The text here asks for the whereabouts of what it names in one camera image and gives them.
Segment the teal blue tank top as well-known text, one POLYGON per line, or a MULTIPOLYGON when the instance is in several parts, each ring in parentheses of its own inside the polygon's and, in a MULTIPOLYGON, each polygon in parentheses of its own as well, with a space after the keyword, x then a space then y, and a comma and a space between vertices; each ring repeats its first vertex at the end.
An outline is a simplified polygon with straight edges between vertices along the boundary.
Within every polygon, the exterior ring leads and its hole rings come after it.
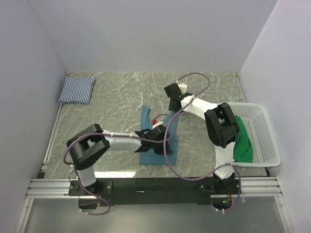
MULTIPOLYGON (((140 116, 140 129, 151 129, 153 124, 152 120, 149 118, 150 107, 143 105, 141 109, 140 116)), ((174 118, 174 121, 171 123, 169 127, 168 136, 171 136, 176 127, 178 126, 178 116, 174 118)), ((175 132, 174 136, 167 141, 168 146, 171 149, 171 154, 167 153, 168 160, 172 166, 175 165, 176 157, 177 157, 177 147, 178 147, 178 137, 177 132, 175 132)), ((164 155, 159 155, 154 152, 154 150, 149 150, 147 152, 141 152, 139 154, 139 164, 140 165, 167 165, 164 155)))

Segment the blue white striped tank top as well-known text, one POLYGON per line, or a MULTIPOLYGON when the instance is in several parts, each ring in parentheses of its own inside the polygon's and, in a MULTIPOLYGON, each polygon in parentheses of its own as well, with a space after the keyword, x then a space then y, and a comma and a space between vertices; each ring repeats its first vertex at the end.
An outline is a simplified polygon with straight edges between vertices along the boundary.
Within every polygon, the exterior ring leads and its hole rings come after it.
POLYGON ((67 76, 59 102, 61 104, 90 104, 95 82, 94 77, 67 76))

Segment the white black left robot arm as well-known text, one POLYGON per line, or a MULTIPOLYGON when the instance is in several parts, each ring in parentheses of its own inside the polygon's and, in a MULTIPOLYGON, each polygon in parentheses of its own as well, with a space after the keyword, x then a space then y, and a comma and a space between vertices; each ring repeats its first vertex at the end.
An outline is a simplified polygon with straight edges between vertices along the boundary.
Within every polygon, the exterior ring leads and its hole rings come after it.
POLYGON ((107 151, 124 150, 134 153, 154 152, 156 156, 172 154, 169 143, 163 146, 166 127, 159 124, 152 129, 132 133, 114 133, 92 124, 67 141, 67 147, 81 180, 80 189, 86 195, 98 189, 93 165, 107 151))

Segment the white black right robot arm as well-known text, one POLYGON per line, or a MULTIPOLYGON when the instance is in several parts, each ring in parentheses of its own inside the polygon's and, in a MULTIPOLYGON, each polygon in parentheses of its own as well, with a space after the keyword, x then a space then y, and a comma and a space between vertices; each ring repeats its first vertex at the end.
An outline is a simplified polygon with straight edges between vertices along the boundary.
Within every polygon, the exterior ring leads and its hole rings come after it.
POLYGON ((232 188, 234 174, 234 146, 240 127, 228 103, 210 103, 183 92, 186 84, 170 84, 164 88, 170 99, 169 110, 194 114, 205 120, 210 141, 215 146, 216 170, 208 178, 208 183, 199 187, 211 194, 223 194, 232 188))

